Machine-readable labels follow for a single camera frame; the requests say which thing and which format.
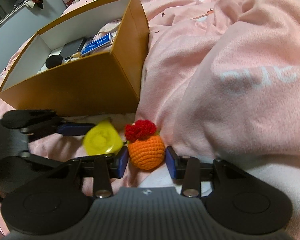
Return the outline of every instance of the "bed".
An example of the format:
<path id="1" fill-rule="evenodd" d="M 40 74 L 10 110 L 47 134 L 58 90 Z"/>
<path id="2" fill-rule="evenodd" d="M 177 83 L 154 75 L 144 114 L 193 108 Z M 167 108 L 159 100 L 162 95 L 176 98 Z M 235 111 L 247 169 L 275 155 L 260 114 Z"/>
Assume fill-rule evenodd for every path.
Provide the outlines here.
<path id="1" fill-rule="evenodd" d="M 81 0 L 64 14 L 91 1 Z M 111 116 L 121 136 L 125 124 L 149 119 L 179 155 L 203 162 L 220 156 L 277 187 L 294 207 L 286 230 L 300 240 L 300 0 L 141 2 L 150 25 L 149 54 L 137 112 Z M 11 109 L 0 100 L 0 117 Z M 71 119 L 97 123 L 105 117 Z M 81 143 L 80 137 L 52 135 L 30 148 L 66 161 L 86 155 Z M 112 185 L 115 191 L 180 190 L 165 164 L 150 172 L 129 164 Z M 83 191 L 91 195 L 90 180 Z M 210 191 L 203 183 L 202 194 Z M 8 233 L 1 217 L 0 227 Z"/>

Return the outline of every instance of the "blue label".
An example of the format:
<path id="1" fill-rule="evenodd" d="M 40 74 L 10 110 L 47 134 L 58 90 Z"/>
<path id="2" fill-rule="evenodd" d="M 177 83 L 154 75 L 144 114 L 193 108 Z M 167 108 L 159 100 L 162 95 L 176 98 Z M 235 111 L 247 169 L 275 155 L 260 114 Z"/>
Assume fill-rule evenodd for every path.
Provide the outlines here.
<path id="1" fill-rule="evenodd" d="M 109 33 L 109 34 L 103 36 L 102 38 L 91 42 L 81 51 L 81 55 L 85 55 L 89 52 L 92 52 L 95 49 L 100 48 L 101 46 L 104 46 L 104 45 L 110 43 L 111 39 L 112 39 L 112 35 L 111 35 L 111 33 Z"/>

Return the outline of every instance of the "black gripper base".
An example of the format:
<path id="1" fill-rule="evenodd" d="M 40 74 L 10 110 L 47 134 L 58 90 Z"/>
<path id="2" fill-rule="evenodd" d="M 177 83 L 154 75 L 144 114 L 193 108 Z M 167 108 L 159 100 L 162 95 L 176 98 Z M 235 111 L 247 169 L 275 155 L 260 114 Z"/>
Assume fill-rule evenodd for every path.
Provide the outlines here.
<path id="1" fill-rule="evenodd" d="M 121 188 L 96 199 L 87 215 L 62 232 L 28 236 L 11 232 L 4 240 L 293 240 L 283 229 L 266 235 L 235 233 L 218 224 L 201 200 L 174 187 Z"/>

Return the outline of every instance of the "small plush toy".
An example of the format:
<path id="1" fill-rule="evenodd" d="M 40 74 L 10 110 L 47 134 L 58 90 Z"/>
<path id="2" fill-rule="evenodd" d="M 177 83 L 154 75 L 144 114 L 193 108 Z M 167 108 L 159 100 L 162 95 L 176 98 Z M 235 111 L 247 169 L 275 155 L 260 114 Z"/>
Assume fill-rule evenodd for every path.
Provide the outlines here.
<path id="1" fill-rule="evenodd" d="M 125 137 L 131 162 L 143 170 L 151 170 L 164 160 L 164 143 L 157 127 L 149 120 L 138 120 L 126 125 Z"/>
<path id="2" fill-rule="evenodd" d="M 81 51 L 79 51 L 79 52 L 74 53 L 74 54 L 70 57 L 69 61 L 75 61 L 75 60 L 78 60 L 78 59 L 81 59 L 81 58 L 82 58 L 82 56 L 81 56 Z"/>
<path id="3" fill-rule="evenodd" d="M 67 6 L 70 6 L 74 1 L 73 0 L 63 0 Z"/>

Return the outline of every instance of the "cardboard box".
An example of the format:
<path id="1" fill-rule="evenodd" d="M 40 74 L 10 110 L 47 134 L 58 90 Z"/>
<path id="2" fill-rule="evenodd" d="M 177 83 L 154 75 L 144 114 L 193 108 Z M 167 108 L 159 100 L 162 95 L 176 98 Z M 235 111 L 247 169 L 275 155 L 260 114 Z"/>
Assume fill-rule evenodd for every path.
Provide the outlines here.
<path id="1" fill-rule="evenodd" d="M 50 53 L 122 19 L 112 48 L 36 74 Z M 39 30 L 14 62 L 0 98 L 15 109 L 61 116 L 136 111 L 148 53 L 149 25 L 140 0 L 96 0 Z"/>

